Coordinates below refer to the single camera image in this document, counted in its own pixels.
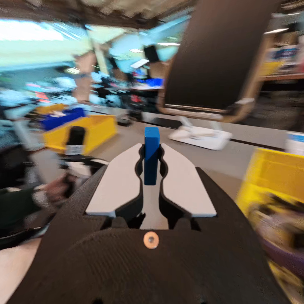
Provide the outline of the blue plastic bin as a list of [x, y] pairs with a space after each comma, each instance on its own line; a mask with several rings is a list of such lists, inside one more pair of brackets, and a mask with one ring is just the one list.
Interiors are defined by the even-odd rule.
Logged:
[[137, 79], [136, 82], [140, 85], [154, 88], [154, 87], [162, 87], [164, 79], [162, 78]]
[[83, 108], [67, 109], [62, 110], [61, 114], [57, 116], [55, 114], [43, 115], [40, 120], [40, 125], [44, 131], [50, 131], [83, 117], [86, 117], [86, 113]]

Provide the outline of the white knit shirt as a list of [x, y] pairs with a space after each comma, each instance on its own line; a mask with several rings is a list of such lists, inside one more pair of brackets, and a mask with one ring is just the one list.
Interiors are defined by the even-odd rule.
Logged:
[[21, 245], [0, 251], [0, 303], [5, 304], [23, 280], [41, 238], [31, 239]]

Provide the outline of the blue-white paper sheet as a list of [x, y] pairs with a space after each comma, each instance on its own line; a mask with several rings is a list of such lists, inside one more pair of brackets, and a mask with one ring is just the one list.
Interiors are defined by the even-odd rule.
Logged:
[[286, 132], [285, 152], [304, 156], [304, 134], [299, 132]]

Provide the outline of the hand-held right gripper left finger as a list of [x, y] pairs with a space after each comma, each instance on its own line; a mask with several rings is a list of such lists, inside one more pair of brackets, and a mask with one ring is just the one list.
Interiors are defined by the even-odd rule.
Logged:
[[138, 143], [110, 161], [86, 208], [87, 215], [117, 217], [119, 208], [139, 196], [141, 180], [135, 168], [141, 148]]

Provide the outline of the acrylic stand white base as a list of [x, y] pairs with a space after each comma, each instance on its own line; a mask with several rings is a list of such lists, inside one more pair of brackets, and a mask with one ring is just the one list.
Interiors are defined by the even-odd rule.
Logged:
[[196, 127], [184, 116], [179, 116], [181, 126], [173, 131], [168, 138], [177, 142], [209, 150], [222, 150], [233, 134], [224, 131], [220, 122], [210, 121], [210, 128]]

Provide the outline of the yellow plastic bin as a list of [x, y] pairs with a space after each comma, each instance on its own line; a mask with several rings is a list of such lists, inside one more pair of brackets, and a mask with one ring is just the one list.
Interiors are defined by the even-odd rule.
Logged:
[[44, 146], [58, 154], [65, 154], [66, 143], [72, 126], [85, 129], [83, 155], [89, 155], [100, 145], [113, 138], [118, 131], [115, 116], [90, 115], [44, 132]]
[[[254, 152], [235, 202], [258, 237], [304, 252], [303, 182], [303, 156], [266, 149]], [[304, 303], [304, 279], [269, 257], [268, 264], [290, 302]]]

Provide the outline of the grey desk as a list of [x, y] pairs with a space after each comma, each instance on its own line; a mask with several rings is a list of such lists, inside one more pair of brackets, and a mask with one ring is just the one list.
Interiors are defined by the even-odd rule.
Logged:
[[[143, 113], [143, 122], [134, 122], [128, 127], [118, 126], [118, 134], [98, 146], [90, 154], [111, 161], [124, 150], [137, 143], [144, 143], [145, 127], [154, 126], [156, 119], [179, 121], [175, 116]], [[264, 127], [221, 123], [224, 131], [232, 133], [232, 140], [219, 151], [208, 150], [169, 139], [173, 129], [158, 125], [161, 143], [165, 143], [185, 155], [195, 166], [202, 168], [233, 200], [245, 176], [255, 150], [260, 148], [284, 151], [287, 132]]]

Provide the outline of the dark green zip jacket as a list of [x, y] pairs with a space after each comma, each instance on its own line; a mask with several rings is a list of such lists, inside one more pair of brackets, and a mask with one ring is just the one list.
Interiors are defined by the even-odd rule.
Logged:
[[43, 185], [4, 188], [0, 194], [0, 249], [15, 247], [37, 236], [57, 213]]

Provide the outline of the blue wooden block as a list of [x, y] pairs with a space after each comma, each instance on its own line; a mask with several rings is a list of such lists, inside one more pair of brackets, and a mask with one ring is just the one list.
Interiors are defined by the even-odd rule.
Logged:
[[156, 185], [160, 134], [157, 127], [145, 128], [144, 184]]

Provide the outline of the person's left hand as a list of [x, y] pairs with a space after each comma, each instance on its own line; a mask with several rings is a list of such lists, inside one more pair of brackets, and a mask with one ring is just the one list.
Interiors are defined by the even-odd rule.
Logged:
[[71, 195], [74, 183], [75, 177], [69, 174], [63, 174], [48, 183], [45, 187], [48, 201], [54, 206], [61, 205]]

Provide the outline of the person's left forearm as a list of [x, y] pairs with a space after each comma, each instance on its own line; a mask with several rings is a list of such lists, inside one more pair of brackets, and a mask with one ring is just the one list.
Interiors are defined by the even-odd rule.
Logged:
[[49, 201], [43, 188], [3, 188], [0, 190], [0, 229], [12, 229], [32, 213], [48, 207]]

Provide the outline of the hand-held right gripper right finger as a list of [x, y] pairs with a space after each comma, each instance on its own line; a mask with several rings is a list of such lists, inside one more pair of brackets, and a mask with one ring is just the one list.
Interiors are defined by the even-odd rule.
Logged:
[[217, 212], [195, 165], [167, 144], [162, 143], [160, 149], [164, 199], [191, 217], [215, 217]]

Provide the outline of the wood-edged display panel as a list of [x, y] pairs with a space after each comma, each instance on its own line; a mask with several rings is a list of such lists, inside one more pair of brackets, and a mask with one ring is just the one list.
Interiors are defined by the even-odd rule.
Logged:
[[198, 1], [158, 94], [158, 110], [236, 123], [253, 109], [261, 43], [276, 0]]

